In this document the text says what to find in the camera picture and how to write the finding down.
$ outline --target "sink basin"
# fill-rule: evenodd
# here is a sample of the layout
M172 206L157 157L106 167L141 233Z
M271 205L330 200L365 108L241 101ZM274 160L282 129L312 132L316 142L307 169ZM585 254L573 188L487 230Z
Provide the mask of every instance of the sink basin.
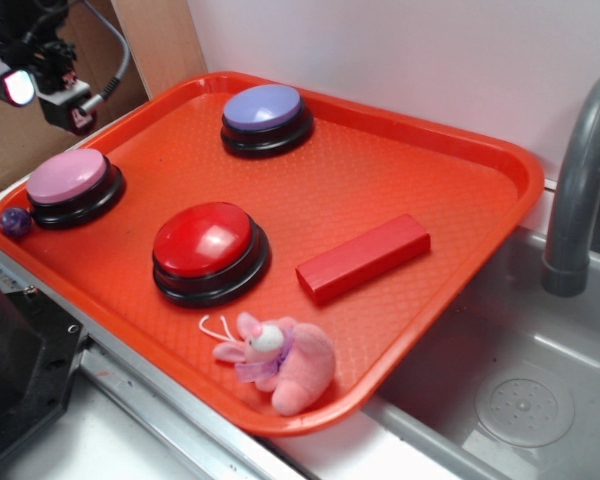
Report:
M367 408L467 478L600 479L600 255L565 299L540 285L543 249L518 228Z

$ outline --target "wooden block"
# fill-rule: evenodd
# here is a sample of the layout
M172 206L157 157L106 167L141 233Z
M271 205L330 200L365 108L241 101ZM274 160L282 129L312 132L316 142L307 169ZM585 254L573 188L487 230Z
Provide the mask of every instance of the wooden block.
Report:
M298 281L317 304L431 249L431 237L410 215L339 245L296 267Z

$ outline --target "purple bow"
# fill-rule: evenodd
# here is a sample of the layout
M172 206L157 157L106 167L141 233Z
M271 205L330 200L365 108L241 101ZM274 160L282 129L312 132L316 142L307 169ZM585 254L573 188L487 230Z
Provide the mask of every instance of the purple bow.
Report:
M287 356L291 351L291 345L293 344L293 333L291 328L283 329L282 334L284 336L282 351L273 360L269 360L267 362L235 364L236 374L238 375L239 382L247 383L266 380L267 378L271 378L278 373L280 367L287 359Z

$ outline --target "orange tray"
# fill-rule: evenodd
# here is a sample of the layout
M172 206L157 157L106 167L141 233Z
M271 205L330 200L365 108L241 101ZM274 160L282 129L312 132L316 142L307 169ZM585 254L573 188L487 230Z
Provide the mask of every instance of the orange tray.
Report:
M536 159L509 143L298 89L315 116L311 138L266 160L229 155L222 109L271 83L237 73L184 82L89 140L127 180L122 201L66 231L34 226L0 248L183 387L244 430L317 430L361 407L532 207L543 189ZM206 310L168 303L152 279L162 224L186 207L226 201L267 233L272 265L234 303ZM0 203L28 207L24 186ZM318 307L295 267L402 214L431 234L431 251ZM198 330L205 314L291 315L333 339L333 384L308 411L276 414L270 395L239 384Z

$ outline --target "cable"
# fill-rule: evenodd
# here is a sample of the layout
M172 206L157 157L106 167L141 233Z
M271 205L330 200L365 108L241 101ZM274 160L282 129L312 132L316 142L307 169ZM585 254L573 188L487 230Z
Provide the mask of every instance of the cable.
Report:
M100 12L98 12L88 2L88 0L77 0L77 1L81 1L84 4L84 6L87 7L87 9L93 15L95 15L95 17L98 20L100 20L100 22L102 22L102 24L105 27L107 27L107 29L109 29L109 31L111 31L111 33L114 34L114 36L118 39L118 41L120 42L120 45L122 46L122 61L120 62L120 67L118 68L118 71L113 76L113 78L111 79L109 84L104 88L104 90L102 90L102 92L100 92L97 95L94 95L93 97L91 97L89 100L87 100L85 103L83 103L79 107L80 113L82 115L86 116L86 115L90 114L91 112L93 112L96 108L98 108L98 106L101 103L103 103L107 98L109 98L111 96L111 94L114 92L114 90L118 87L118 84L122 80L122 77L123 77L124 73L126 72L127 67L129 66L129 59L131 58L131 52L129 50L129 45L127 44L127 41L122 36L122 34L120 32L118 32L118 30L116 30L116 28L113 25L111 25L111 23L109 23L109 21L106 18L104 18L102 16L102 14Z
M38 28L40 28L40 25L42 25L44 22L46 22L51 17L58 15L59 13L62 13L65 10L69 10L75 4L80 3L82 1L83 0L73 0L72 2L69 2L65 5L63 5L62 7L47 8L40 3L40 0L34 0L36 7L38 7L40 10L45 12L45 14L38 17L38 20L36 20L36 23L34 23L33 26L29 29L29 31L24 34L24 36L22 37L22 43L24 43L25 45L29 45L31 43L31 41L34 39L35 34L38 31Z

